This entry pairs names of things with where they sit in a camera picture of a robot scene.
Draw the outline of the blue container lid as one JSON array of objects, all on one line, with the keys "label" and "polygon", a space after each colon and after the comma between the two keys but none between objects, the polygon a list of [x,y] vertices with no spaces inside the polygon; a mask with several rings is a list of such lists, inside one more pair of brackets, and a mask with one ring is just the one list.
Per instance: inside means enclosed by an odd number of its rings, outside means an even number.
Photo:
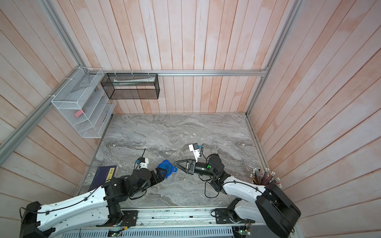
[{"label": "blue container lid", "polygon": [[158,165],[160,168],[164,168],[168,170],[168,177],[172,174],[178,171],[178,168],[174,165],[172,165],[168,160],[164,160],[162,163]]}]

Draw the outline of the clear plastic container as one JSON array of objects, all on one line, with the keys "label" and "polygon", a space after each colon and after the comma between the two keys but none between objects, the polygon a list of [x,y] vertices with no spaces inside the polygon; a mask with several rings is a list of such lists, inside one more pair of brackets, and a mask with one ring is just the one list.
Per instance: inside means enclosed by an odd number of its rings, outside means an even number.
[{"label": "clear plastic container", "polygon": [[174,182],[177,178],[177,176],[180,174],[179,171],[172,173],[169,177],[167,177],[163,182],[164,183],[171,183]]}]

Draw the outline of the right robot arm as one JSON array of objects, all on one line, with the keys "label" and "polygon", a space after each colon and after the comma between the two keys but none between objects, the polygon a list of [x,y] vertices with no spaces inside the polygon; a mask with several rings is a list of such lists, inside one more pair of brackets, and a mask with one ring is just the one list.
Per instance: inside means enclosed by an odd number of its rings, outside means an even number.
[{"label": "right robot arm", "polygon": [[301,216],[300,209],[278,185],[255,185],[235,178],[225,172],[218,154],[211,154],[206,163],[184,159],[174,164],[187,174],[210,176],[208,182],[218,194],[237,197],[228,207],[233,222],[252,220],[266,224],[278,237],[287,238]]}]

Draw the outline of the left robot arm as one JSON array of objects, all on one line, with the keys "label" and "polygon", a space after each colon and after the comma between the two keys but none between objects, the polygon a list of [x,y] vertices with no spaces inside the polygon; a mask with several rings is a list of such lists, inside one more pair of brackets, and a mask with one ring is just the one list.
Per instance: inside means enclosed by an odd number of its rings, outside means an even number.
[{"label": "left robot arm", "polygon": [[129,176],[112,178],[79,196],[52,204],[38,201],[20,209],[21,238],[52,238],[90,226],[115,226],[123,221],[120,203],[164,181],[167,170],[140,168]]}]

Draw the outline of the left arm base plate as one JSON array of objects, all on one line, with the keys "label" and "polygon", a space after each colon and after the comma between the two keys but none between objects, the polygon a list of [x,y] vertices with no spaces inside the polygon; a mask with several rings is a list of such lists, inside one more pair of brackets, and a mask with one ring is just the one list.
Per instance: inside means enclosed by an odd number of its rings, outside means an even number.
[{"label": "left arm base plate", "polygon": [[138,210],[122,210],[115,214],[108,215],[108,220],[103,225],[97,227],[133,227],[137,223]]}]

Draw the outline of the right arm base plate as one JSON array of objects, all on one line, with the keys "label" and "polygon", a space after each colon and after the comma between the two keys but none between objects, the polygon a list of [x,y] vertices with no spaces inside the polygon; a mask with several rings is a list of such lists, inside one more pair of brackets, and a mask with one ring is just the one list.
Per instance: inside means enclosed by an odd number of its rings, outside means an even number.
[{"label": "right arm base plate", "polygon": [[216,208],[210,215],[215,218],[216,224],[255,224],[254,220],[239,218],[234,210],[228,208]]}]

